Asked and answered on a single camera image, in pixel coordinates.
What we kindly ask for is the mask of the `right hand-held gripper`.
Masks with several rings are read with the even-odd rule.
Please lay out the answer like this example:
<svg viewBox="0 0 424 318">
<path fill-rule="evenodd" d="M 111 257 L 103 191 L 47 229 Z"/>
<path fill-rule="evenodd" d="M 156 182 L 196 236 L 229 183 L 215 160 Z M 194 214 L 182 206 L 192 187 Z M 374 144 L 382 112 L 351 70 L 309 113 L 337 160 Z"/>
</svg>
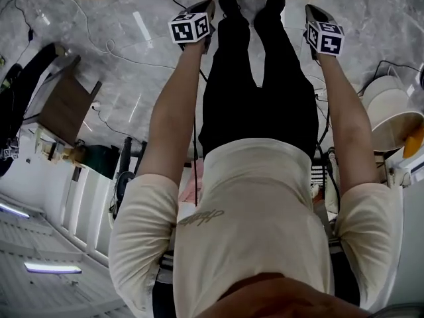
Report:
<svg viewBox="0 0 424 318">
<path fill-rule="evenodd" d="M 305 18 L 303 37 L 310 47 L 312 59 L 317 60 L 317 54 L 340 56 L 345 33 L 334 17 L 315 5 L 306 4 Z"/>
</svg>

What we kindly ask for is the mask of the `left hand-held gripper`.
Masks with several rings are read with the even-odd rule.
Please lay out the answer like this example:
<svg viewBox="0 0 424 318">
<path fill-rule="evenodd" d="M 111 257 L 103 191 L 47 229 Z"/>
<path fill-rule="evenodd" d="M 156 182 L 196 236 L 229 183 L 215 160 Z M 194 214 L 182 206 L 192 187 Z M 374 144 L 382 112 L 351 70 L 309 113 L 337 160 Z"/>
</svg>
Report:
<svg viewBox="0 0 424 318">
<path fill-rule="evenodd" d="M 213 0 L 204 0 L 184 9 L 168 22 L 172 42 L 184 50 L 186 44 L 204 40 L 203 53 L 206 54 L 215 32 L 215 27 L 211 23 L 214 16 Z"/>
</svg>

